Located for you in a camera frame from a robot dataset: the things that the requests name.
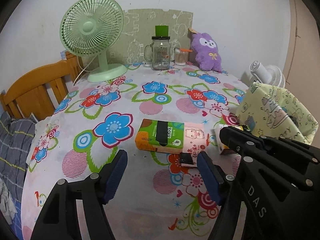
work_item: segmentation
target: wooden bed frame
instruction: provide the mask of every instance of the wooden bed frame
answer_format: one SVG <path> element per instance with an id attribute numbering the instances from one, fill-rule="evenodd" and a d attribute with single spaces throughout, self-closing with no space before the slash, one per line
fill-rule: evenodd
<path id="1" fill-rule="evenodd" d="M 25 117 L 34 113 L 40 120 L 53 115 L 53 103 L 45 84 L 51 86 L 57 102 L 60 103 L 68 94 L 63 77 L 70 75 L 74 82 L 81 72 L 76 56 L 66 52 L 66 57 L 67 60 L 31 70 L 13 83 L 6 94 L 1 93 L 0 102 L 4 111 L 14 118 L 22 118 L 21 112 Z"/>

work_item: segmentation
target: red heart print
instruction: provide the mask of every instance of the red heart print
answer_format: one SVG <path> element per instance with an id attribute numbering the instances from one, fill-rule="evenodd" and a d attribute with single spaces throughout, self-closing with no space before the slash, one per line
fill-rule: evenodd
<path id="1" fill-rule="evenodd" d="M 181 197 L 181 196 L 182 196 L 182 191 L 178 189 L 177 197 Z"/>

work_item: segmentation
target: green cap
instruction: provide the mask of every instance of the green cap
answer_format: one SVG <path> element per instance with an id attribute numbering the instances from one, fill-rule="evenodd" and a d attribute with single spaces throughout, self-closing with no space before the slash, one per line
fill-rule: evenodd
<path id="1" fill-rule="evenodd" d="M 156 25 L 156 36 L 169 36 L 169 26 Z"/>

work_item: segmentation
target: table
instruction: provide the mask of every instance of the table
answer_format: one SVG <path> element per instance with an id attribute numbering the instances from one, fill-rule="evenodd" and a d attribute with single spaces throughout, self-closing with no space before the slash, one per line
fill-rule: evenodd
<path id="1" fill-rule="evenodd" d="M 208 237 L 219 207 L 204 184 L 195 187 L 202 179 L 198 170 L 181 167 L 177 155 L 138 150 L 135 135 L 143 118 L 202 123 L 206 152 L 226 174 L 235 175 L 239 158 L 218 154 L 213 128 L 237 124 L 231 112 L 247 86 L 227 71 L 204 72 L 193 65 L 173 64 L 161 72 L 142 64 L 127 67 L 124 76 L 109 82 L 81 79 L 51 117 L 24 184 L 25 240 L 58 179 L 82 180 L 110 162 L 119 149 L 127 151 L 128 165 L 115 198 L 104 207 L 116 239 Z M 113 121 L 122 126 L 108 133 Z M 82 237 L 90 239 L 81 201 L 77 210 Z"/>

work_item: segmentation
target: purple plush toy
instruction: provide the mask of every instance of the purple plush toy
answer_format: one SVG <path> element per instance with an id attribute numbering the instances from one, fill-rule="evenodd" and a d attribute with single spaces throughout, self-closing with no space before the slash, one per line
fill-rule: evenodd
<path id="1" fill-rule="evenodd" d="M 196 61 L 200 64 L 200 69 L 222 71 L 218 46 L 208 33 L 193 34 L 191 48 L 197 53 Z"/>

